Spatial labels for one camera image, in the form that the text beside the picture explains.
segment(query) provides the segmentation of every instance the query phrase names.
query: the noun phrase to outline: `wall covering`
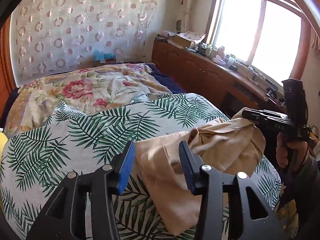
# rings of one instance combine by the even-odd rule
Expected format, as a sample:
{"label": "wall covering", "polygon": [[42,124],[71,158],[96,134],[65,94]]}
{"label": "wall covering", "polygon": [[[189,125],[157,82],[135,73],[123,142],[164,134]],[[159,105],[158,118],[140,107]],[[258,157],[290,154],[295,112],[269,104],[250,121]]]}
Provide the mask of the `wall covering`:
{"label": "wall covering", "polygon": [[93,66],[95,50],[140,60],[156,0],[23,0],[11,19],[17,84]]}

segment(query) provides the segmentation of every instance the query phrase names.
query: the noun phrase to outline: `window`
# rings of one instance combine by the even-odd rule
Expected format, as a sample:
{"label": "window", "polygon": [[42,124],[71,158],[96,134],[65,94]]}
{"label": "window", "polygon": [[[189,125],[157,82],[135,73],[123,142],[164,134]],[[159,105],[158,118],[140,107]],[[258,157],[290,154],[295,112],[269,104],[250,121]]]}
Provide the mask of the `window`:
{"label": "window", "polygon": [[297,72],[303,14],[293,0],[221,0],[217,15],[209,34],[213,46],[225,46],[280,85]]}

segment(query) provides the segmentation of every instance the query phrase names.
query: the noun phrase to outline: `window pane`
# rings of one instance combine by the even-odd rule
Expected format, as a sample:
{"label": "window pane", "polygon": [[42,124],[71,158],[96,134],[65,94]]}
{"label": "window pane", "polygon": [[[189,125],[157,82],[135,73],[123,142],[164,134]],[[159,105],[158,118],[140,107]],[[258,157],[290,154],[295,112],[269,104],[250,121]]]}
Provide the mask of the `window pane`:
{"label": "window pane", "polygon": [[280,85],[289,78],[297,56],[301,18],[267,1],[266,14],[252,65]]}
{"label": "window pane", "polygon": [[224,0],[216,47],[248,60],[257,31],[261,0]]}

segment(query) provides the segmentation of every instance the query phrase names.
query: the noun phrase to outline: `person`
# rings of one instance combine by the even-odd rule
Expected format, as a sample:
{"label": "person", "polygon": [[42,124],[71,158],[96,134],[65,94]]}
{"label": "person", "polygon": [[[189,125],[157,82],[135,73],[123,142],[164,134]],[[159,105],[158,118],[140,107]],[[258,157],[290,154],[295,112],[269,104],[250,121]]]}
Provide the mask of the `person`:
{"label": "person", "polygon": [[285,144],[279,133],[276,160],[281,168],[289,164],[287,146],[298,150],[290,184],[299,217],[299,229],[294,240],[320,239],[320,173],[317,162],[309,154],[306,142],[292,141]]}

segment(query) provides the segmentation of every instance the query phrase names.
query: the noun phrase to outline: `hand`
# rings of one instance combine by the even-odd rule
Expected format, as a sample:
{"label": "hand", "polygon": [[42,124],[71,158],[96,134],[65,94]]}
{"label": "hand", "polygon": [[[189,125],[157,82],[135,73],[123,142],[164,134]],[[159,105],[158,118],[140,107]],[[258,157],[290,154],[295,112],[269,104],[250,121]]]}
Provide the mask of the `hand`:
{"label": "hand", "polygon": [[309,151],[307,152],[308,144],[303,141],[293,141],[283,144],[282,133],[279,133],[277,136],[276,159],[281,168],[285,168],[289,164],[287,146],[291,149],[298,150],[297,161],[293,166],[293,171],[297,171],[309,158]]}

